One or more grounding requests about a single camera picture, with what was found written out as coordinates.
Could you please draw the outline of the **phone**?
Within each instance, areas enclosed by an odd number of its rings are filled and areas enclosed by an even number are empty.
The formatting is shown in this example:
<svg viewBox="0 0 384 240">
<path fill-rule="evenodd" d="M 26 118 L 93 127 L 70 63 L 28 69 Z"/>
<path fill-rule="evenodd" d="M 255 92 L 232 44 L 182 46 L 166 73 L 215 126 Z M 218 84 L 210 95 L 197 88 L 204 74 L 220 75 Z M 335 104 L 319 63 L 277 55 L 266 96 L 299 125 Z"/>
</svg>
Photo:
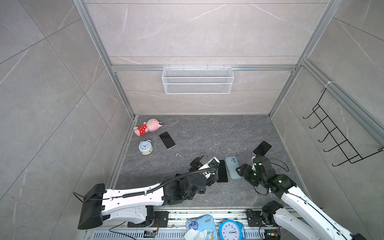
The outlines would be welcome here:
<svg viewBox="0 0 384 240">
<path fill-rule="evenodd" d="M 166 149 L 173 148 L 176 145 L 175 141 L 168 132 L 161 133 L 159 137 Z"/>
<path fill-rule="evenodd" d="M 219 160 L 219 166 L 218 166 L 218 183 L 227 183 L 228 180 L 228 174 L 227 174 L 227 168 L 226 163 L 224 160 Z"/>
<path fill-rule="evenodd" d="M 255 156 L 265 156 L 272 148 L 272 145 L 267 141 L 262 141 L 254 150 Z"/>
</svg>

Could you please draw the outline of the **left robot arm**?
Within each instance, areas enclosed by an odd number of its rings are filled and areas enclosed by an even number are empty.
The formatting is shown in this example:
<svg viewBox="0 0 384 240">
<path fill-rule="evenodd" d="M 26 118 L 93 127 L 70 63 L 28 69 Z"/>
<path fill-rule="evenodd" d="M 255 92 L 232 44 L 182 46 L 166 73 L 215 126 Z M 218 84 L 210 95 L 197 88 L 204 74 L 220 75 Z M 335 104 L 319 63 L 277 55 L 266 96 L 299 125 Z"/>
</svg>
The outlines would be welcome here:
<svg viewBox="0 0 384 240">
<path fill-rule="evenodd" d="M 155 222 L 155 207 L 181 204 L 204 194 L 206 187 L 218 180 L 219 165 L 217 158 L 204 165 L 195 159 L 190 172 L 152 186 L 114 190 L 96 184 L 84 196 L 75 193 L 82 202 L 78 229 L 94 229 L 110 221 L 123 221 L 129 227 L 149 227 Z"/>
</svg>

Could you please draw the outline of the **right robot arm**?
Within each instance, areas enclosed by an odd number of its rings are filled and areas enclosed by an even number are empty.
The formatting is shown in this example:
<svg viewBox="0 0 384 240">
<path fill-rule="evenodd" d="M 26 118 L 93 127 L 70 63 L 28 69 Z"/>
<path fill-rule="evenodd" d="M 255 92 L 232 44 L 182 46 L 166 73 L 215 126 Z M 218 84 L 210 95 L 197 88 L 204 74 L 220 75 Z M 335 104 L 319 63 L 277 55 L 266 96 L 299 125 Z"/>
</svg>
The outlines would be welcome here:
<svg viewBox="0 0 384 240">
<path fill-rule="evenodd" d="M 267 192 L 295 210 L 304 221 L 293 216 L 283 205 L 271 201 L 262 208 L 261 218 L 266 226 L 277 225 L 288 230 L 300 240 L 364 240 L 342 227 L 310 198 L 287 175 L 277 174 L 265 156 L 254 156 L 253 166 L 243 164 L 236 168 L 239 176 L 252 186 L 263 186 Z"/>
</svg>

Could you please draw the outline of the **small cream alarm clock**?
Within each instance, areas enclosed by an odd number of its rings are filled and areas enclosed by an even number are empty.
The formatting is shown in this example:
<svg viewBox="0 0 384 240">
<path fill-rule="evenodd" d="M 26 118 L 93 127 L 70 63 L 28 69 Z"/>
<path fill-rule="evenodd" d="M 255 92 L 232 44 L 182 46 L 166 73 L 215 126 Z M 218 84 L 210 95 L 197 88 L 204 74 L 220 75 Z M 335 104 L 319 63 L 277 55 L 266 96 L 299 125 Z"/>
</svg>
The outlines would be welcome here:
<svg viewBox="0 0 384 240">
<path fill-rule="evenodd" d="M 152 141 L 149 139 L 145 139 L 139 144 L 139 151 L 143 156 L 147 156 L 153 152 Z"/>
</svg>

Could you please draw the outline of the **pink plush toy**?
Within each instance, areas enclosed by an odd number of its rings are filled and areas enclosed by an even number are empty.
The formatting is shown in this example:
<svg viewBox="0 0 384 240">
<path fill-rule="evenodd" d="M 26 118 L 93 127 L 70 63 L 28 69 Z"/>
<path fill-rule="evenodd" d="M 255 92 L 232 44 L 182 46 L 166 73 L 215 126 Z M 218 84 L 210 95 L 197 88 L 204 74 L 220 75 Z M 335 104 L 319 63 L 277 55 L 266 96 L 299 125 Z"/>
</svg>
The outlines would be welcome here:
<svg viewBox="0 0 384 240">
<path fill-rule="evenodd" d="M 141 126 L 134 127 L 134 133 L 137 136 L 143 136 L 149 132 L 155 132 L 163 126 L 161 121 L 157 119 L 150 119 L 144 122 Z"/>
</svg>

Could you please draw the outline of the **blue alarm clock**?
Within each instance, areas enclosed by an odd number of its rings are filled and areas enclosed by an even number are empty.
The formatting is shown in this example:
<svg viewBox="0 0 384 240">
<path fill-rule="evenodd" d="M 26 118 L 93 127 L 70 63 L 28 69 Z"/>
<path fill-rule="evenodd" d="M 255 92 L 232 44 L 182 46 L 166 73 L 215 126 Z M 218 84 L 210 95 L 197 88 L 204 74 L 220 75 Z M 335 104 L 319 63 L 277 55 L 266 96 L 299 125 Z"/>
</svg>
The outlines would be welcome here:
<svg viewBox="0 0 384 240">
<path fill-rule="evenodd" d="M 244 225 L 234 220 L 225 220 L 219 224 L 221 240 L 245 240 L 246 231 Z"/>
</svg>

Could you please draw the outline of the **blue tissue pack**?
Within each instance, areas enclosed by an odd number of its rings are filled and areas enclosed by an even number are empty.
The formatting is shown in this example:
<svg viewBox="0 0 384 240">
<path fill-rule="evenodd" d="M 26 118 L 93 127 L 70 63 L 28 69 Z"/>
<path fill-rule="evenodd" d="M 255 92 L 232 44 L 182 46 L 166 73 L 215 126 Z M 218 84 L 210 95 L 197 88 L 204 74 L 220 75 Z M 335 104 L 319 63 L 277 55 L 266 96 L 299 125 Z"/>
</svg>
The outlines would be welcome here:
<svg viewBox="0 0 384 240">
<path fill-rule="evenodd" d="M 188 219 L 186 222 L 187 232 L 185 240 L 217 240 L 218 233 L 214 218 L 211 215 L 203 215 Z"/>
</svg>

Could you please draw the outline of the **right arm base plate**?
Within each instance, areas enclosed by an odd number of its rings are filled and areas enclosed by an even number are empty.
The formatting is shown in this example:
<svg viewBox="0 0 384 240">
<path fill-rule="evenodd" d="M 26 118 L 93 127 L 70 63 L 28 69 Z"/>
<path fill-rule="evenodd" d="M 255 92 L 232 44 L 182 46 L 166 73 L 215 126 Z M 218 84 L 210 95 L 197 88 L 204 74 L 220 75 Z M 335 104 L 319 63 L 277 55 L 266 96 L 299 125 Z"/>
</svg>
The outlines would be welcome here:
<svg viewBox="0 0 384 240">
<path fill-rule="evenodd" d="M 270 224 L 268 216 L 264 211 L 247 209 L 245 213 L 249 227 L 262 227 Z"/>
</svg>

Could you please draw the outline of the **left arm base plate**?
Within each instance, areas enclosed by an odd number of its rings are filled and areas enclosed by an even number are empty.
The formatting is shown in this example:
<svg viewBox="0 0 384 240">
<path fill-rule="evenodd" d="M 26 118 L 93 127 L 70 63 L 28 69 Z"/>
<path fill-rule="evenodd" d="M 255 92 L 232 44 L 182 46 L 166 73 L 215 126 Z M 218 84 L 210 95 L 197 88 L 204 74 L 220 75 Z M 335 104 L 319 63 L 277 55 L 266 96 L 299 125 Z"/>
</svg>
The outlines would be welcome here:
<svg viewBox="0 0 384 240">
<path fill-rule="evenodd" d="M 149 227 L 157 227 L 165 228 L 168 226 L 169 221 L 169 213 L 168 211 L 155 211 L 152 215 L 148 217 L 143 223 L 133 224 L 128 222 L 128 228 L 149 228 Z"/>
</svg>

